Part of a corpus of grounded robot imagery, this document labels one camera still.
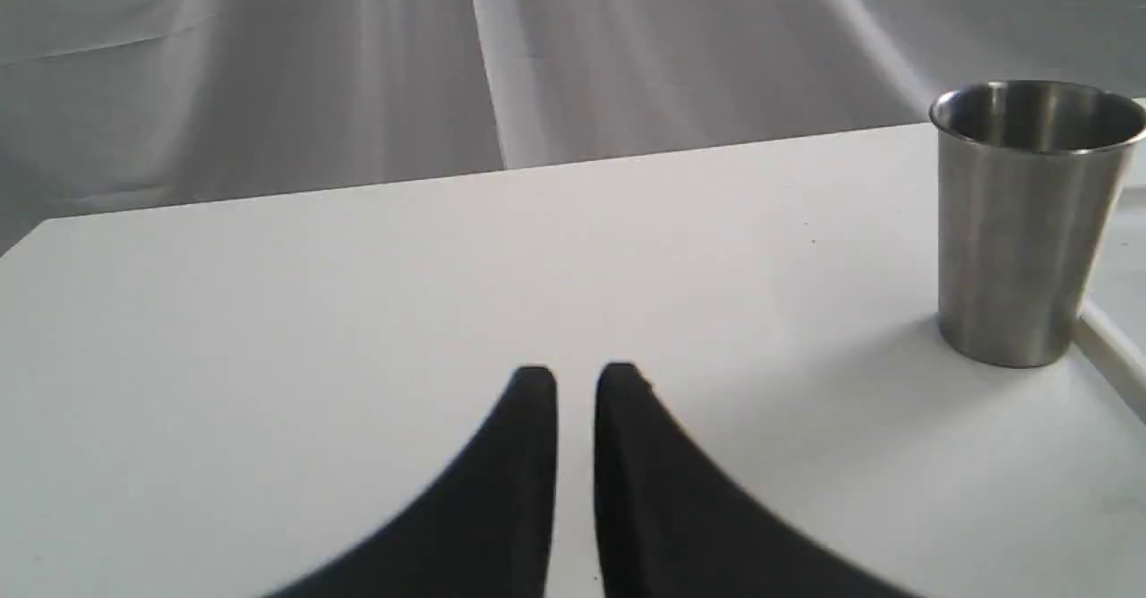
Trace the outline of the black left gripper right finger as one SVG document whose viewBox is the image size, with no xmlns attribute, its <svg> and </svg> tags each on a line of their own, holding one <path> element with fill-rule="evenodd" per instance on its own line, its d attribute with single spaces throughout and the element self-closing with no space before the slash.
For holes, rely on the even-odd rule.
<svg viewBox="0 0 1146 598">
<path fill-rule="evenodd" d="M 743 491 L 630 363 L 599 373 L 594 524 L 607 597 L 902 597 Z"/>
</svg>

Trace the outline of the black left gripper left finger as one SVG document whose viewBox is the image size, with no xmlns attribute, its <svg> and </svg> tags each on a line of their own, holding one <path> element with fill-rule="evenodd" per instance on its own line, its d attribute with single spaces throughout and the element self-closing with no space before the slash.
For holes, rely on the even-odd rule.
<svg viewBox="0 0 1146 598">
<path fill-rule="evenodd" d="M 542 597 L 552 549 L 558 399 L 512 373 L 482 427 L 384 527 L 278 597 Z"/>
</svg>

